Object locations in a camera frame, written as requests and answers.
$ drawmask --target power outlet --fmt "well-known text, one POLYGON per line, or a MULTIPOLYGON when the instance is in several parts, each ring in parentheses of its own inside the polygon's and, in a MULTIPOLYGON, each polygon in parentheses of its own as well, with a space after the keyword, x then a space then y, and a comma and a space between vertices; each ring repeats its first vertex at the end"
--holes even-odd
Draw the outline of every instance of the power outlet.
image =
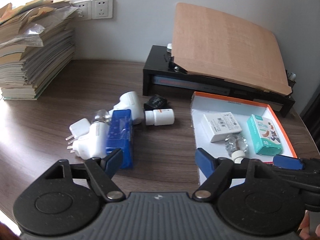
POLYGON ((78 20, 90 20, 91 19, 91 0, 83 2, 74 2, 73 6, 78 7, 82 11, 81 17, 76 17, 78 20))
POLYGON ((112 18, 113 0, 92 0, 92 19, 112 18))

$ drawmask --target teal box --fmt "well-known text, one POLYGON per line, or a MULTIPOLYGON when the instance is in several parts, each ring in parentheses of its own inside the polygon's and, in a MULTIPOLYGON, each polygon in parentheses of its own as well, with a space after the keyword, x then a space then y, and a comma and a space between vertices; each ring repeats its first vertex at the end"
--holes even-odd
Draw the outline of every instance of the teal box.
POLYGON ((252 114, 247 124, 256 154, 269 156, 281 154, 282 145, 272 120, 252 114))

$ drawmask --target cardboard sheet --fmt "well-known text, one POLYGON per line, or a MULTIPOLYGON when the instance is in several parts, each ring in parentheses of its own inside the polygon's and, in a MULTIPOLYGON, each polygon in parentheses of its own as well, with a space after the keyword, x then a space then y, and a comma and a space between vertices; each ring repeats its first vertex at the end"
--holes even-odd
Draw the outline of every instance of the cardboard sheet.
POLYGON ((282 95, 291 93, 273 33, 227 13, 178 3, 172 55, 190 74, 282 95))

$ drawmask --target wooden desk surface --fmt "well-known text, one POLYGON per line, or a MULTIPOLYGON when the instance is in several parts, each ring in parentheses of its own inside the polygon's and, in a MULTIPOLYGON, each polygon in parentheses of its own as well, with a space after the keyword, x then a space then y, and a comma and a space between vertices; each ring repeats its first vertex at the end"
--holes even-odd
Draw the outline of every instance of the wooden desk surface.
MULTIPOLYGON (((112 109, 120 95, 142 95, 143 64, 99 60, 72 61, 37 101, 0 100, 0 209, 9 217, 18 195, 59 159, 82 160, 69 153, 69 125, 112 109)), ((134 127, 134 169, 113 181, 125 192, 188 191, 198 187, 194 162, 190 98, 186 89, 156 86, 168 99, 176 121, 172 126, 134 127)), ((140 96, 141 103, 148 97, 140 96)), ((292 111, 279 118, 298 157, 319 157, 300 117, 292 111)))

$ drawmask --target white box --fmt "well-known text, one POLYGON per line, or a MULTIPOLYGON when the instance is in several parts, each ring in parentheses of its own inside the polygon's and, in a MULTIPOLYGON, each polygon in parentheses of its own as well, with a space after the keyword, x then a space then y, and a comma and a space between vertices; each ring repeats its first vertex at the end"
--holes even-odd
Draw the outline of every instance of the white box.
MULTIPOLYGON (((273 156, 257 155, 255 153, 249 127, 247 125, 247 120, 252 114, 271 119, 281 141, 282 155, 294 158, 297 157, 287 134, 285 133, 280 121, 269 105, 202 92, 194 92, 191 102, 191 117, 196 139, 196 148, 204 149, 215 158, 225 157, 230 159, 230 156, 226 150, 225 142, 220 141, 211 143, 210 140, 208 140, 201 124, 204 114, 216 114, 227 111, 232 112, 242 128, 241 134, 247 139, 248 143, 248 151, 246 152, 246 155, 249 159, 260 159, 265 163, 271 163, 273 160, 273 156)), ((206 177, 201 170, 199 170, 199 177, 200 184, 202 184, 206 180, 206 177)), ((239 184, 239 180, 241 183, 244 181, 244 179, 233 179, 232 185, 239 184)))
POLYGON ((202 127, 210 142, 224 140, 229 134, 237 134, 242 129, 231 112, 204 114, 201 120, 202 127))

